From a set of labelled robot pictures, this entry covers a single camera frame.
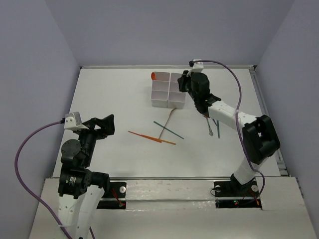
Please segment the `brown fork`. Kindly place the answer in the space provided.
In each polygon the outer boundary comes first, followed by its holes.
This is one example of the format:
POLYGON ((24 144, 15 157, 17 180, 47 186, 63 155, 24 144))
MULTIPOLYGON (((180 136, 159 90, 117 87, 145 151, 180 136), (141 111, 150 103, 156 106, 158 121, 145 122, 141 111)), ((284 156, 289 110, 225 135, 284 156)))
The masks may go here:
MULTIPOLYGON (((169 123, 169 120, 170 120, 170 118, 171 118, 171 116, 172 116, 172 114, 173 114, 173 112, 174 112, 175 110, 176 110, 176 108, 173 108, 173 109, 170 111, 169 116, 168 116, 168 118, 167 118, 167 120, 166 120, 166 122, 165 122, 164 127, 166 127, 166 126, 167 126, 167 124, 169 123)), ((161 133, 160 133, 160 135, 159 135, 158 139, 160 139, 160 138, 161 138, 161 136, 162 136, 163 132, 164 132, 164 128, 162 128, 161 133)))

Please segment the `yellow-orange chopstick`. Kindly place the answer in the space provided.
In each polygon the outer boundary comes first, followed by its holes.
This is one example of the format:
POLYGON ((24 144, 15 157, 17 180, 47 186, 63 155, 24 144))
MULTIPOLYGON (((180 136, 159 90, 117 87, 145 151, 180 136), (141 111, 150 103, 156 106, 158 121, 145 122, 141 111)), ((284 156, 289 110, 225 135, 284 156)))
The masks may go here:
POLYGON ((151 137, 151 136, 144 135, 144 134, 141 134, 141 137, 144 137, 144 138, 147 138, 147 139, 150 139, 150 140, 153 140, 153 141, 159 142, 159 143, 164 142, 164 143, 168 143, 168 144, 176 145, 176 143, 175 143, 175 142, 171 142, 171 141, 167 141, 167 140, 163 140, 163 139, 159 139, 159 138, 151 137))

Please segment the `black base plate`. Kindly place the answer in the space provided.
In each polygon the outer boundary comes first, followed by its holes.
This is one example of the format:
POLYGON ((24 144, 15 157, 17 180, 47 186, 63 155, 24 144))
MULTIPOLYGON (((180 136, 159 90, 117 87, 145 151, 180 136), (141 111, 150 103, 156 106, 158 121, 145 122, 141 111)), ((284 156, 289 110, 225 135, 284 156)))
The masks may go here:
POLYGON ((104 193, 98 203, 97 209, 125 210, 126 209, 127 183, 125 181, 111 181, 110 190, 104 193))
POLYGON ((262 208, 255 179, 241 188, 235 188, 231 181, 214 181, 210 194, 218 209, 262 208))

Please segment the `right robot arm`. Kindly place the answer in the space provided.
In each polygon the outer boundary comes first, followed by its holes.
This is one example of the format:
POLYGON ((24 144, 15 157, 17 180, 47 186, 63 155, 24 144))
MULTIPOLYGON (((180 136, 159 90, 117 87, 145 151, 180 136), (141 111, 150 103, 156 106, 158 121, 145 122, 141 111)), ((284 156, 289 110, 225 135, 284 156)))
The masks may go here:
POLYGON ((264 161, 281 146, 271 118, 249 115, 229 106, 210 92, 209 79, 203 73, 185 70, 177 82, 179 90, 193 99, 199 113, 237 131, 244 159, 231 175, 229 189, 234 195, 243 194, 264 161))

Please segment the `orange spoon in container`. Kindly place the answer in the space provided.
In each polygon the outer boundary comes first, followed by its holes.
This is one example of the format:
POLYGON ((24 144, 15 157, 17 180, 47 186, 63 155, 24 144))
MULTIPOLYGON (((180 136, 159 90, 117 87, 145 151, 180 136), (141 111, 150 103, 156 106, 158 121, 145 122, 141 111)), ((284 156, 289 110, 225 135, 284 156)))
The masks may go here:
POLYGON ((151 79, 152 79, 153 81, 157 80, 157 77, 156 77, 156 73, 155 73, 155 72, 152 72, 152 73, 151 73, 151 79))

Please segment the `white left divided container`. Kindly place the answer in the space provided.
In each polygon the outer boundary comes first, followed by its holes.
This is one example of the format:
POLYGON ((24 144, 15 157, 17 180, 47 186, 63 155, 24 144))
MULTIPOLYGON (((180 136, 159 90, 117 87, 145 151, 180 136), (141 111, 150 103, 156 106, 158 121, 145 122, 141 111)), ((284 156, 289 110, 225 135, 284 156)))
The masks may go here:
POLYGON ((170 82, 169 72, 157 72, 157 80, 152 80, 151 104, 153 107, 167 108, 170 82))

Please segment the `orange chopstick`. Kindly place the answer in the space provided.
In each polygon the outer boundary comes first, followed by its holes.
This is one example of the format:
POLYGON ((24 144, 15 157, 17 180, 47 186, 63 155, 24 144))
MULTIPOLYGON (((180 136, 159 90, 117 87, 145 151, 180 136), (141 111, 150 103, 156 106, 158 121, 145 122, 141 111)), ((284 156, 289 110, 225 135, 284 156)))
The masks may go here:
POLYGON ((155 138, 155 137, 151 137, 151 136, 144 135, 144 134, 139 134, 139 133, 132 132, 132 131, 128 131, 128 132, 131 133, 131 134, 134 134, 134 135, 137 135, 137 136, 152 140, 152 141, 156 141, 156 142, 162 143, 161 139, 158 139, 158 138, 155 138))

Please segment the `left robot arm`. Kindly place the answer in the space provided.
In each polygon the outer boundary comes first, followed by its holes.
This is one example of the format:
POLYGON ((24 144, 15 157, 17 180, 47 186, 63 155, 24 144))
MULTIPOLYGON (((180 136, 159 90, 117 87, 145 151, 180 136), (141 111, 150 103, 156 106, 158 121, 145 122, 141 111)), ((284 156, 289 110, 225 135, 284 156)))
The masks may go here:
POLYGON ((96 142, 115 133, 114 115, 82 122, 78 112, 65 116, 65 130, 78 135, 61 147, 58 218, 73 239, 86 239, 100 199, 110 192, 107 173, 89 170, 96 142))

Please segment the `white divided container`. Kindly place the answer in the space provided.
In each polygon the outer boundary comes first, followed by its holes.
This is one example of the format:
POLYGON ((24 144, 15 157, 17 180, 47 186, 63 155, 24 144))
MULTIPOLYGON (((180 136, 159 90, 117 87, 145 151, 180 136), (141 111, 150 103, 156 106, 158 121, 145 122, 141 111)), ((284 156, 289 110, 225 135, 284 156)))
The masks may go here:
POLYGON ((171 73, 168 91, 168 104, 169 108, 183 109, 185 105, 186 93, 179 91, 178 79, 182 76, 181 73, 171 73))
POLYGON ((167 108, 170 82, 169 72, 157 72, 157 80, 152 80, 151 104, 153 107, 167 108))

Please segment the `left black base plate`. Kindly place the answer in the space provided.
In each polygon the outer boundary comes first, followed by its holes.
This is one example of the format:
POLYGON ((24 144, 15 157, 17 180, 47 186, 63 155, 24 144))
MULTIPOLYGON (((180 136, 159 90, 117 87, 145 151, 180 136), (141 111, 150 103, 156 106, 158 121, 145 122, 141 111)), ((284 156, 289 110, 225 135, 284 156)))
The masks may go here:
POLYGON ((110 190, 104 193, 98 203, 97 209, 125 210, 126 209, 127 183, 125 181, 111 181, 110 190))

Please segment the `teal chopstick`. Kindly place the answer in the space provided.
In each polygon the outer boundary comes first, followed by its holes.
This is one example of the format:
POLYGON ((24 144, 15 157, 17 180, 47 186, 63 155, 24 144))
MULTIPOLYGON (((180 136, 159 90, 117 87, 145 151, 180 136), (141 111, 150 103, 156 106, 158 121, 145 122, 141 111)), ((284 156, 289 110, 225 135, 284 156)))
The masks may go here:
POLYGON ((163 132, 166 130, 166 131, 168 131, 168 132, 174 134, 175 136, 177 136, 177 137, 179 137, 179 138, 181 138, 181 139, 184 139, 184 137, 182 137, 182 136, 180 136, 179 134, 175 133, 174 131, 168 129, 166 126, 163 126, 162 124, 160 124, 160 123, 158 123, 158 122, 156 122, 156 121, 153 121, 153 123, 155 123, 156 125, 158 125, 158 126, 160 126, 160 127, 162 128, 162 131, 161 131, 159 137, 161 137, 161 136, 163 135, 163 132))

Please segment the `white right divided container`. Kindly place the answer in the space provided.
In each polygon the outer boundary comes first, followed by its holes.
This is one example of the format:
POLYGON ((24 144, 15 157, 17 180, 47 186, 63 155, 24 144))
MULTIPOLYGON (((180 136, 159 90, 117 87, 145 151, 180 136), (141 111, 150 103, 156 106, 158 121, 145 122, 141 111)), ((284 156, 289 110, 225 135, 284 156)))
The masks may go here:
POLYGON ((179 91, 178 79, 182 76, 181 73, 171 73, 168 91, 168 104, 169 108, 183 109, 185 105, 186 93, 179 91))

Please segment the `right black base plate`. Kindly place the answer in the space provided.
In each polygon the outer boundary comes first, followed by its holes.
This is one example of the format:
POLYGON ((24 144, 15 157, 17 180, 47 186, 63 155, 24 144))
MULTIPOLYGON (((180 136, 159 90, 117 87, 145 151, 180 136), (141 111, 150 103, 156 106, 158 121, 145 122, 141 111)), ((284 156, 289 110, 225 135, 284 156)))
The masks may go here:
POLYGON ((210 194, 218 209, 262 208, 255 179, 241 188, 235 188, 231 181, 214 181, 210 194))

